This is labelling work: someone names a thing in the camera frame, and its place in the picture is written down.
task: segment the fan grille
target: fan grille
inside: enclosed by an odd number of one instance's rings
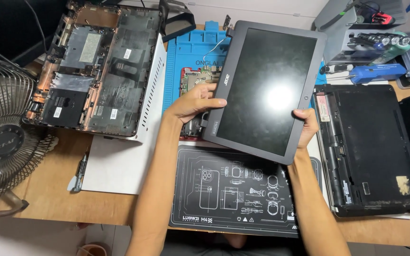
[[[49,150],[53,136],[48,129],[22,124],[35,81],[0,61],[0,130],[4,126],[20,127],[24,139],[9,157],[0,158],[0,196],[23,181]]]

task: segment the white cable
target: white cable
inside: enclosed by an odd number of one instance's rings
[[[210,52],[214,51],[214,49],[216,49],[216,47],[218,47],[218,45],[219,45],[220,43],[222,43],[222,41],[224,41],[224,40],[227,39],[227,38],[228,38],[228,37],[225,37],[224,39],[222,39],[221,41],[219,41],[219,43],[216,44],[216,46],[215,46],[212,50],[210,50],[209,52],[206,53],[206,55],[204,55],[204,58],[203,58],[204,63],[205,63],[205,56],[207,56]]]

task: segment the black cloth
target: black cloth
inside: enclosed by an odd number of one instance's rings
[[[216,243],[219,233],[168,230],[161,256],[307,256],[301,239],[248,236],[241,249]]]

